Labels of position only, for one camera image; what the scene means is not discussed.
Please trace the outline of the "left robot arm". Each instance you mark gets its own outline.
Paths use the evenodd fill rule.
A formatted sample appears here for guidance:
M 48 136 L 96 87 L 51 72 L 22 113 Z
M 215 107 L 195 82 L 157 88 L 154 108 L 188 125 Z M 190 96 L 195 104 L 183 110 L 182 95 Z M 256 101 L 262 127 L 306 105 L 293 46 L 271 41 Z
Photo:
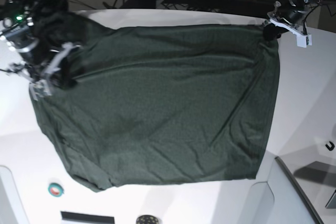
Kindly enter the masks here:
M 307 31 L 307 18 L 313 12 L 309 5 L 315 8 L 322 5 L 323 0 L 285 0 L 274 2 L 274 10 L 269 12 L 264 21 L 263 37 L 272 41 L 286 32 L 296 36 L 297 46 L 306 48 L 312 45 L 312 36 Z

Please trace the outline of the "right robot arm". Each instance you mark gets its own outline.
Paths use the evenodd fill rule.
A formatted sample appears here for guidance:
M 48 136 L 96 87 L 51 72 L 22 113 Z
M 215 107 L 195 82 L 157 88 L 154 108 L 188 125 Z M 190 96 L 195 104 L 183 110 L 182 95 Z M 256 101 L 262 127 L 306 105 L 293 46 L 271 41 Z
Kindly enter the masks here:
M 75 85 L 68 56 L 80 47 L 67 0 L 6 0 L 1 7 L 1 40 L 18 53 L 21 63 L 4 70 L 36 87 Z

